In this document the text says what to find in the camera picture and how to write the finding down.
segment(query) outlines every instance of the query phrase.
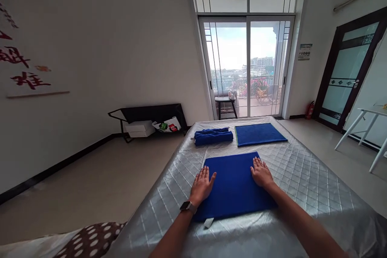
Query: hand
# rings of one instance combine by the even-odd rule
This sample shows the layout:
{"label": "hand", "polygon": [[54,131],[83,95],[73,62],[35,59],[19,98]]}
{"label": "hand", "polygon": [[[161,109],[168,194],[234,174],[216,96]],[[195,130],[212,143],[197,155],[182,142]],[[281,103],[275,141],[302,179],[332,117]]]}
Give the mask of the hand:
{"label": "hand", "polygon": [[253,176],[253,180],[255,183],[263,188],[268,185],[274,183],[273,176],[266,163],[262,163],[260,158],[253,158],[254,167],[250,167],[251,175]]}
{"label": "hand", "polygon": [[189,201],[196,207],[210,195],[216,173],[212,175],[211,180],[209,180],[209,175],[210,170],[208,166],[204,166],[200,173],[196,175],[195,181],[193,182]]}

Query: building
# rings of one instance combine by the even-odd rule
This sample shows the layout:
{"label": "building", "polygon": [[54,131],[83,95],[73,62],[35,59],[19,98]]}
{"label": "building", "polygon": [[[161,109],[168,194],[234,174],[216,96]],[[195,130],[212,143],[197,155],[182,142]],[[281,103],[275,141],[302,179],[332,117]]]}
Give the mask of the building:
{"label": "building", "polygon": [[250,75],[260,76],[267,74],[266,67],[273,65],[273,57],[264,58],[252,58],[250,59]]}

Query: white table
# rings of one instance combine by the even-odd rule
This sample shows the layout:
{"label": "white table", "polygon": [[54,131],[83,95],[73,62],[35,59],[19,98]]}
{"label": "white table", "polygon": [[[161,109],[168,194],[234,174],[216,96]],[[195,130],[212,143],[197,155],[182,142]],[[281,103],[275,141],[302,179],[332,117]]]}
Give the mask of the white table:
{"label": "white table", "polygon": [[[359,108],[359,110],[361,110],[361,113],[360,115],[356,118],[355,122],[353,122],[353,124],[351,125],[351,127],[349,127],[349,129],[347,130],[347,132],[344,134],[344,136],[340,139],[339,143],[337,143],[336,147],[335,147],[335,150],[337,150],[337,148],[340,146],[340,144],[343,142],[343,140],[349,135],[349,134],[356,134],[356,133],[364,133],[363,137],[361,138],[360,142],[359,142],[359,145],[362,144],[362,142],[364,141],[364,139],[367,137],[367,134],[368,132],[371,130],[372,126],[374,125],[376,119],[378,118],[379,115],[382,115],[382,116],[386,116],[387,117],[387,110],[386,109],[383,109],[383,106],[372,106],[371,108],[369,109],[361,109]],[[359,123],[360,119],[364,117],[364,115],[366,113],[373,113],[375,114],[374,117],[372,118],[371,120],[371,123],[369,124],[367,130],[365,131],[359,131],[359,132],[352,132],[352,130],[355,128],[355,126]],[[379,153],[378,155],[376,155],[375,159],[374,159],[374,162],[372,163],[371,165],[371,168],[370,168],[370,173],[372,173],[372,171],[374,170],[376,164],[378,163],[380,157],[382,157],[382,155],[384,154],[384,152],[386,152],[386,149],[387,149],[387,138],[386,140],[384,141],[382,147],[380,148],[379,150]]]}

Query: brown polka dot fabric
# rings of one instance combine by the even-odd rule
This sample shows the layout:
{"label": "brown polka dot fabric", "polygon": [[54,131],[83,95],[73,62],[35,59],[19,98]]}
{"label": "brown polka dot fabric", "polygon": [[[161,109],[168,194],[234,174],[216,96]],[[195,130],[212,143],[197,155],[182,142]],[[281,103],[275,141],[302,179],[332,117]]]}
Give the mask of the brown polka dot fabric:
{"label": "brown polka dot fabric", "polygon": [[55,257],[101,258],[109,250],[125,224],[100,223],[83,228]]}

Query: floor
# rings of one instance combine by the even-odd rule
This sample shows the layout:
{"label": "floor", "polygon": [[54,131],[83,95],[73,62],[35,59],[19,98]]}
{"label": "floor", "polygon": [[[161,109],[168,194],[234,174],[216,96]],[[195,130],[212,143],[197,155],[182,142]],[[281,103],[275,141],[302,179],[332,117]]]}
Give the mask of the floor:
{"label": "floor", "polygon": [[125,222],[149,192],[182,134],[115,138],[0,206],[0,245]]}
{"label": "floor", "polygon": [[[377,212],[387,217],[387,162],[313,120],[279,121]],[[116,138],[0,206],[0,245],[106,221],[125,222],[169,161],[182,135]]]}
{"label": "floor", "polygon": [[350,138],[335,151],[342,135],[314,120],[279,121],[379,214],[387,218],[387,159],[368,171],[377,152]]}
{"label": "floor", "polygon": [[[247,117],[247,99],[238,99],[239,114],[238,117]],[[260,117],[279,114],[280,102],[272,104],[268,99],[258,102],[256,98],[250,99],[250,116]]]}

